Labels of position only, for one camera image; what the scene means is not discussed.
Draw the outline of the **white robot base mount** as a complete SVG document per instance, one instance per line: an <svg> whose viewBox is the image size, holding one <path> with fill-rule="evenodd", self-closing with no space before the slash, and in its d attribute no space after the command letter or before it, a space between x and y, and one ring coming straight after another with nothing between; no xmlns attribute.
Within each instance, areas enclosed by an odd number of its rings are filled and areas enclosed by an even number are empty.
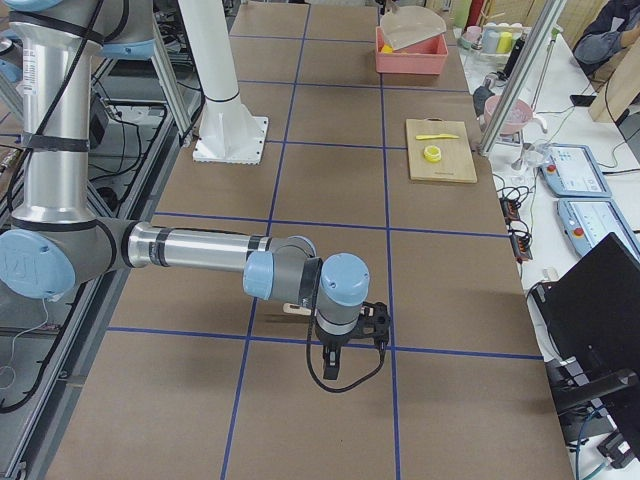
<svg viewBox="0 0 640 480"><path fill-rule="evenodd" d="M242 102L222 3L182 0L179 8L205 97L194 160L258 164L269 120Z"/></svg>

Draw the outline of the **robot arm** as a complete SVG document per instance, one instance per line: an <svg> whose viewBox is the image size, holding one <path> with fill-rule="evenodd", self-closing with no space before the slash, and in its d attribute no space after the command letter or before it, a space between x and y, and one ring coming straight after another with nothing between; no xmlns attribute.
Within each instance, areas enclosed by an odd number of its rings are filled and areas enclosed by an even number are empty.
<svg viewBox="0 0 640 480"><path fill-rule="evenodd" d="M87 206L91 60L149 59L159 35L149 1L12 1L23 45L24 194L1 237L1 279L15 293L55 299L124 268L239 272L244 291L309 310L309 339L323 346L316 383L330 390L342 347L389 342L390 317L367 301L370 274L357 256L320 258L303 237L286 239L155 227L94 215Z"/></svg>

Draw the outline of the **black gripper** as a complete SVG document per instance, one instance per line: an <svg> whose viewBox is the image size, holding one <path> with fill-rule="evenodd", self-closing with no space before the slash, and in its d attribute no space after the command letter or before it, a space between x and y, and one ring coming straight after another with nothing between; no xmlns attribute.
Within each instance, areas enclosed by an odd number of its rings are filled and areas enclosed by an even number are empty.
<svg viewBox="0 0 640 480"><path fill-rule="evenodd" d="M346 333L333 333L335 324L317 314L317 338L323 346L323 378L337 379L340 371L341 348L353 340L371 340L380 356L385 356L389 344L390 315L383 302L364 302L360 313Z"/></svg>

